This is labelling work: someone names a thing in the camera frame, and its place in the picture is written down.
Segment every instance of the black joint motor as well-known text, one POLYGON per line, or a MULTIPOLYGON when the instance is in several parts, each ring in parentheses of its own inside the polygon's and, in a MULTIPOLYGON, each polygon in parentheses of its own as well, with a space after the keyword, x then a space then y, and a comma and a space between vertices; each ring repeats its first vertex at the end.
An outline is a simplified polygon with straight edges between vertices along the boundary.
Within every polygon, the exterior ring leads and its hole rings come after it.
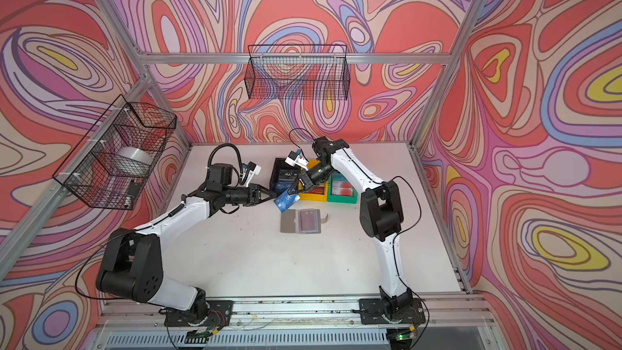
POLYGON ((326 137, 316 138, 311 148, 315 152, 318 160, 322 164, 330 164, 330 155, 337 152, 339 149, 349 148, 347 142, 343 139, 330 140, 326 137))
POLYGON ((412 291, 410 288, 406 289, 406 292, 403 292, 398 296, 389 296, 380 287, 380 298, 383 300, 383 305, 385 307, 385 316, 389 318, 389 320, 399 319, 404 312, 407 312, 413 306, 412 302, 412 291))
POLYGON ((207 169, 207 177, 205 179, 205 190, 222 192, 223 188, 231 184, 231 173, 233 166, 231 164, 212 164, 207 169))
POLYGON ((395 182, 385 182, 374 189, 368 188, 361 192, 360 221, 365 233, 381 242, 391 234, 401 231, 404 212, 395 182))

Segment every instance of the yellow box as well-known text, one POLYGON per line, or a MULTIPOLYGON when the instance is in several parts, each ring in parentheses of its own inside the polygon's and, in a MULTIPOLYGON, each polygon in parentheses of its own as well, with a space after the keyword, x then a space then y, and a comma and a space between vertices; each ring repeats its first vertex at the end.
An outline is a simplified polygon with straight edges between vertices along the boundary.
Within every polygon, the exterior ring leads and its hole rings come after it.
MULTIPOLYGON (((311 169, 320 162, 318 160, 310 160, 307 167, 311 169)), ((302 184, 298 183, 298 189, 302 189, 302 184)), ((328 201, 328 182, 316 185, 312 190, 305 193, 299 193, 300 200, 328 201)))

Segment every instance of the ventilation grille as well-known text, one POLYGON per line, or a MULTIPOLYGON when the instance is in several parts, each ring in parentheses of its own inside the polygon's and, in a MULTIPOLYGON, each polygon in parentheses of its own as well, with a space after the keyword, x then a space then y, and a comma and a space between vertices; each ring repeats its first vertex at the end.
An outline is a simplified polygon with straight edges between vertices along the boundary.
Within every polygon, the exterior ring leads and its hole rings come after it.
MULTIPOLYGON (((386 330, 379 328, 344 330, 224 330, 209 339, 186 338, 185 331, 171 331, 170 336, 178 347, 388 344, 386 330)), ((171 348, 171 344, 166 331, 124 331, 110 334, 106 349, 115 348, 171 348)))

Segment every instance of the black cable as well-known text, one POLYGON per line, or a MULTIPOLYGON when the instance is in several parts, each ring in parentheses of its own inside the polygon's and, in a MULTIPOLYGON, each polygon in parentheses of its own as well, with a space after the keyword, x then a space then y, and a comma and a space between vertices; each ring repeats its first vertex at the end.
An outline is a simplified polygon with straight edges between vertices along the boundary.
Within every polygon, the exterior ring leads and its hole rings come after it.
POLYGON ((296 143, 292 140, 292 131, 294 130, 304 130, 307 132, 307 134, 311 137, 311 141, 314 139, 313 134, 311 134, 311 132, 305 128, 293 128, 289 131, 289 133, 287 133, 287 136, 289 138, 289 142, 291 142, 292 144, 294 144, 296 147, 298 147, 298 149, 300 149, 300 153, 302 153, 302 157, 304 157, 305 159, 307 159, 307 156, 305 156, 305 152, 302 150, 302 148, 298 145, 296 145, 296 143))
POLYGON ((231 211, 230 213, 228 213, 227 211, 223 210, 222 208, 220 209, 220 212, 222 212, 222 213, 225 213, 225 214, 229 215, 229 214, 233 214, 233 213, 234 213, 234 212, 236 212, 237 210, 239 210, 239 205, 237 205, 237 207, 236 207, 233 211, 231 211))
POLYGON ((251 171, 248 169, 248 165, 246 165, 246 164, 242 164, 242 167, 246 168, 246 173, 244 174, 244 177, 242 178, 242 183, 240 183, 240 184, 244 185, 244 184, 246 184, 246 179, 248 179, 248 174, 250 174, 251 171))
MULTIPOLYGON (((168 308, 166 309, 166 318, 168 319, 168 308)), ((175 350, 179 350, 179 347, 177 347, 175 342, 173 342, 173 338, 170 336, 170 331, 168 330, 168 326, 166 324, 164 326, 166 327, 166 333, 168 335, 168 340, 170 341, 170 344, 172 344, 173 347, 175 347, 175 350)))
POLYGON ((124 300, 125 298, 122 297, 92 297, 89 295, 85 295, 84 293, 82 293, 82 291, 80 291, 78 289, 78 279, 80 278, 80 275, 82 274, 82 271, 84 270, 84 268, 86 267, 86 265, 89 263, 90 260, 92 260, 92 258, 95 256, 95 254, 97 254, 104 246, 106 246, 107 244, 109 244, 110 242, 112 242, 113 240, 117 239, 117 238, 121 238, 121 237, 125 237, 126 235, 132 233, 132 232, 137 232, 137 231, 141 231, 141 230, 146 230, 146 229, 150 229, 152 226, 155 226, 156 224, 168 219, 169 217, 175 215, 176 213, 178 213, 178 208, 179 206, 177 206, 173 211, 171 211, 170 213, 168 213, 168 216, 162 218, 161 220, 159 220, 158 222, 155 222, 153 224, 150 224, 149 226, 146 226, 142 229, 138 229, 138 230, 128 230, 128 232, 121 234, 120 236, 116 236, 112 239, 109 239, 108 241, 106 241, 104 244, 102 244, 101 246, 99 246, 99 249, 97 249, 95 251, 95 253, 91 254, 91 256, 86 259, 86 261, 84 261, 84 263, 82 264, 82 267, 80 268, 80 270, 78 271, 77 275, 76 275, 76 280, 74 282, 74 289, 76 291, 77 294, 79 294, 80 296, 86 298, 86 299, 91 299, 91 300, 124 300))
POLYGON ((212 159, 214 158, 214 155, 216 155, 216 152, 218 152, 218 151, 219 151, 220 149, 222 149, 223 147, 231 147, 231 148, 233 148, 233 150, 235 151, 235 153, 236 153, 236 155, 237 155, 237 164, 238 164, 238 166, 239 166, 239 172, 238 172, 238 175, 237 175, 237 182, 238 182, 240 185, 244 184, 244 183, 246 182, 246 179, 244 179, 244 181, 243 181, 243 180, 242 180, 242 176, 239 174, 239 173, 243 170, 243 169, 242 169, 242 157, 239 155, 239 150, 237 149, 237 146, 236 146, 236 145, 233 145, 233 144, 231 144, 231 143, 229 143, 229 142, 226 142, 226 143, 224 143, 224 144, 220 144, 220 145, 216 146, 216 147, 214 148, 214 150, 211 152, 211 154, 210 154, 210 158, 209 158, 209 159, 207 159, 207 168, 208 168, 208 171, 209 171, 209 167, 211 167, 211 166, 212 166, 212 159))
MULTIPOLYGON (((421 202, 419 201, 419 198, 417 198, 417 195, 415 194, 415 190, 412 189, 412 186, 410 185, 410 183, 408 183, 406 181, 405 178, 401 177, 401 176, 395 176, 392 178, 392 180, 395 180, 397 178, 400 178, 404 181, 404 183, 406 183, 408 185, 408 188, 410 188, 410 191, 412 192, 412 194, 415 196, 415 199, 417 200, 417 206, 419 206, 419 218, 417 218, 416 222, 409 227, 408 229, 405 230, 401 230, 399 233, 397 233, 394 237, 393 237, 393 243, 391 244, 391 248, 393 249, 393 261, 395 262, 395 270, 397 272, 397 277, 399 278, 399 281, 404 284, 404 286, 406 288, 408 288, 408 285, 402 280, 402 276, 399 274, 399 267, 397 266, 397 257, 395 255, 395 239, 397 238, 397 236, 399 236, 400 234, 412 229, 413 227, 415 227, 416 225, 418 225, 418 223, 421 221, 421 216, 423 214, 423 212, 421 211, 421 202)), ((425 307, 425 311, 428 313, 428 318, 425 320, 425 326, 424 329, 421 330, 421 334, 419 334, 417 336, 417 340, 415 340, 415 342, 410 346, 410 348, 412 349, 413 347, 415 347, 415 345, 417 344, 417 342, 419 342, 419 339, 421 338, 421 336, 424 334, 425 329, 427 328, 428 323, 430 323, 430 310, 428 310, 427 305, 425 304, 425 301, 421 298, 421 296, 419 296, 417 294, 417 292, 413 291, 412 289, 410 290, 411 292, 413 292, 415 294, 415 296, 417 298, 419 298, 421 300, 421 302, 423 303, 424 307, 425 307)))
POLYGON ((412 349, 413 347, 415 347, 417 342, 419 342, 419 339, 421 339, 421 337, 423 336, 423 334, 425 332, 425 329, 427 328, 428 323, 430 323, 430 310, 427 309, 427 305, 425 304, 425 301, 421 298, 421 296, 419 296, 417 294, 417 292, 413 291, 412 289, 410 291, 413 292, 415 294, 415 296, 418 297, 421 300, 421 302, 423 303, 423 305, 425 307, 425 312, 428 313, 428 318, 425 320, 424 329, 421 330, 421 333, 419 335, 417 335, 417 340, 409 347, 409 350, 412 349))

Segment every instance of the white table surface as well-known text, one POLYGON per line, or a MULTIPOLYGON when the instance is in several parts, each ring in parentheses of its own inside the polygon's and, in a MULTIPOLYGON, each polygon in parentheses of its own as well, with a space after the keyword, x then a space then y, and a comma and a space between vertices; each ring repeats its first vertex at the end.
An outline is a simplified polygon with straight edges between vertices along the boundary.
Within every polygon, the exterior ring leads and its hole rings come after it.
MULTIPOLYGON (((408 284, 415 292, 458 292, 460 287, 423 186, 406 144, 351 144, 356 156, 378 177, 401 175, 421 202, 422 219, 401 236, 402 261, 408 284)), ((194 191, 204 180, 207 159, 215 146, 193 146, 169 209, 183 193, 194 191)), ((253 183, 269 188, 274 159, 286 157, 293 145, 240 145, 242 162, 262 167, 253 183)), ((315 156, 302 145, 307 157, 315 156)), ((231 148, 218 151, 213 162, 232 164, 231 148)), ((413 224, 419 210, 408 185, 396 180, 404 222, 413 224)), ((328 222, 320 234, 280 232, 281 212, 270 200, 240 207, 231 215, 218 212, 176 239, 163 252, 165 273, 184 284, 204 289, 208 297, 352 295, 378 293, 380 271, 372 238, 359 222, 359 204, 299 201, 292 208, 319 208, 328 222)))

